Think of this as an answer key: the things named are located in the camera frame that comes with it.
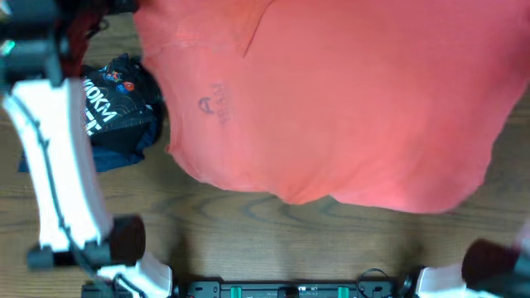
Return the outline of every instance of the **wooden table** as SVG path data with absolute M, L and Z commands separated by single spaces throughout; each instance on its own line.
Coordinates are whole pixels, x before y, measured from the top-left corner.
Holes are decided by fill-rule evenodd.
M 140 52 L 130 17 L 111 23 L 94 40 L 89 63 Z M 397 275 L 417 264 L 458 262 L 478 237 L 508 244 L 530 210 L 530 98 L 498 139 L 484 186 L 437 216 L 332 199 L 290 206 L 268 194 L 217 190 L 190 178 L 164 152 L 168 130 L 145 161 L 101 174 L 99 181 L 108 209 L 142 214 L 147 249 L 184 279 L 354 279 L 370 267 Z M 22 149 L 5 113 L 0 138 L 0 296 L 79 297 L 86 280 L 79 269 L 26 269 L 26 252 L 38 239 L 37 207 L 29 175 L 17 173 Z

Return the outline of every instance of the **dark blue fabric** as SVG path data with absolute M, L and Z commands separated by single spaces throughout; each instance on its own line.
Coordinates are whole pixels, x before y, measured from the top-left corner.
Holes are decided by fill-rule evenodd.
M 102 146 L 93 146 L 92 154 L 96 171 L 102 173 L 119 167 L 135 165 L 143 161 L 145 159 L 143 149 L 149 147 L 157 140 L 160 125 L 158 121 L 151 122 L 138 142 L 135 151 L 130 154 L 118 153 Z M 24 154 L 22 154 L 22 159 L 18 165 L 18 171 L 22 173 L 29 172 Z

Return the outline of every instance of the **red shirt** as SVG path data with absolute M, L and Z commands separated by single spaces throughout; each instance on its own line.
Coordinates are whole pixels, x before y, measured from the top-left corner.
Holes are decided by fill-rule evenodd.
M 151 0 L 135 17 L 179 165 L 293 204 L 455 207 L 530 74 L 529 0 Z

